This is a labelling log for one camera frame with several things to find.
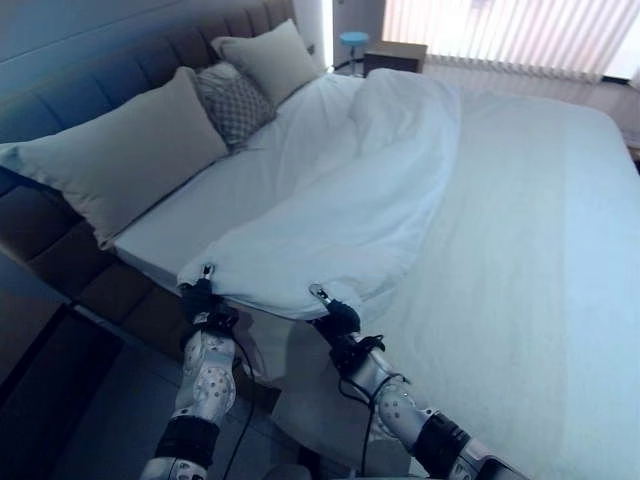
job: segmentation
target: robotic hand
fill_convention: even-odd
[[[309,291],[329,312],[311,323],[331,345],[340,378],[372,404],[382,431],[400,440],[431,477],[526,480],[437,409],[420,410],[405,388],[406,379],[385,361],[382,336],[362,337],[358,314],[330,298],[321,285]]]

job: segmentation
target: comforter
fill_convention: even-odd
[[[325,314],[322,284],[362,318],[385,310],[438,208],[460,132],[458,91],[423,76],[376,70],[343,128],[294,193],[230,230],[181,271],[195,283],[213,263],[215,293],[290,319]]]

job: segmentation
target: pillow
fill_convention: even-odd
[[[180,68],[163,87],[56,135],[0,145],[0,165],[60,190],[101,248],[176,187],[227,154]]]
[[[220,62],[202,70],[198,87],[211,122],[230,148],[244,145],[275,117],[269,100],[230,63]]]
[[[211,45],[251,77],[276,107],[320,75],[291,20],[255,38],[219,37]]]

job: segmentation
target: curtain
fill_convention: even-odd
[[[431,61],[598,81],[640,0],[387,0],[383,40]]]

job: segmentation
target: bed frame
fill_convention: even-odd
[[[31,140],[96,118],[172,78],[176,68],[219,60],[209,42],[252,37],[288,18],[292,0],[265,0],[197,23],[174,25],[109,56],[0,100],[0,143]],[[0,168],[0,251],[72,302],[181,359],[184,328],[177,297],[112,252],[55,190]]]

